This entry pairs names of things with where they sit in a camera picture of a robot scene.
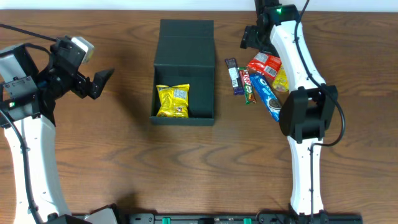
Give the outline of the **yellow snack bag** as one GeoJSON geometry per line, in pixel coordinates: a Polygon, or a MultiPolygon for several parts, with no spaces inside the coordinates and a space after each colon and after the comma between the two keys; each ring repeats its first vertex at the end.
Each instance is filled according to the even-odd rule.
{"type": "Polygon", "coordinates": [[[157,85],[156,88],[160,100],[157,117],[188,118],[189,84],[157,85]]]}

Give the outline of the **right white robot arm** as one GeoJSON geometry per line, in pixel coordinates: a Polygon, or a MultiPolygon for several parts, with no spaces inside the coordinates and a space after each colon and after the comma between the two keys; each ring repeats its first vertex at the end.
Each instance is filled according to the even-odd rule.
{"type": "Polygon", "coordinates": [[[337,89],[319,74],[303,35],[303,11],[278,0],[255,1],[257,22],[245,29],[241,48],[279,57],[289,95],[279,112],[279,126],[292,154],[293,191],[290,207],[297,216],[320,214],[320,153],[330,127],[337,89]]]}

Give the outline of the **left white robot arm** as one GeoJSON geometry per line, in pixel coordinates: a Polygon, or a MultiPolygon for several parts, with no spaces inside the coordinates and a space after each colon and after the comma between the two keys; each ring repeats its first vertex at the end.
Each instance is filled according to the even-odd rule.
{"type": "Polygon", "coordinates": [[[56,100],[72,91],[97,99],[112,69],[90,80],[79,67],[94,45],[82,37],[57,38],[49,49],[26,43],[1,50],[1,128],[8,141],[16,183],[15,223],[121,223],[114,204],[73,215],[63,196],[55,158],[56,100]]]}

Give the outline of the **red snack bag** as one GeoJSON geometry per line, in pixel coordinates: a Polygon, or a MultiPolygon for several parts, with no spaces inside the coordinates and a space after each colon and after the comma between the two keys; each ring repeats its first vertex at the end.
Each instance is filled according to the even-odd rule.
{"type": "Polygon", "coordinates": [[[282,61],[279,57],[259,52],[247,64],[247,68],[274,80],[281,65],[282,61]]]}

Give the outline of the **black box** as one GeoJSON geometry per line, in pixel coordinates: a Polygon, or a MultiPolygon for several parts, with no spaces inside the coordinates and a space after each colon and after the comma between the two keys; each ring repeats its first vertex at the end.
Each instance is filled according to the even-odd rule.
{"type": "Polygon", "coordinates": [[[215,123],[214,21],[162,19],[154,59],[150,121],[154,125],[212,126],[215,123]],[[189,84],[188,118],[161,118],[157,85],[189,84]]]}

